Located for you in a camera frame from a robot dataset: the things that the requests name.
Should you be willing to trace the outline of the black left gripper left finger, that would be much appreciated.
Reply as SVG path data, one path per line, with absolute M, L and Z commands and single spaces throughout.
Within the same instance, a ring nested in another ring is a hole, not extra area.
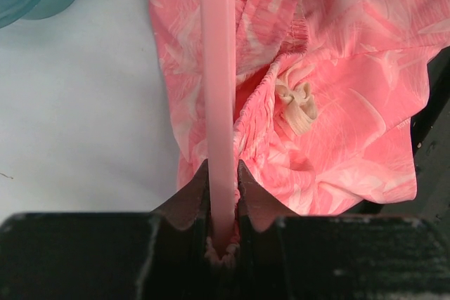
M 2 299 L 206 299 L 208 166 L 150 212 L 21 213 L 1 224 Z

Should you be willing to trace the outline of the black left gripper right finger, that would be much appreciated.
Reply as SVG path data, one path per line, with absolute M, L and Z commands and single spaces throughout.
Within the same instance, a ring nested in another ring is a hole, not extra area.
M 449 243 L 412 216 L 299 216 L 238 165 L 243 299 L 448 299 Z

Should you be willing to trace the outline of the pink patterned shorts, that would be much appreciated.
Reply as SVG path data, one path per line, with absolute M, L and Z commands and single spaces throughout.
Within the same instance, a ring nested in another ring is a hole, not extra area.
M 235 0 L 233 156 L 300 215 L 412 200 L 449 0 Z

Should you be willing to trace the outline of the pink plastic hanger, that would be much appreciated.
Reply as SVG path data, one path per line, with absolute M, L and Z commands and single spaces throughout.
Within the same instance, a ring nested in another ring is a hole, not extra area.
M 212 243 L 223 256 L 233 236 L 235 219 L 235 0 L 200 0 L 200 10 Z

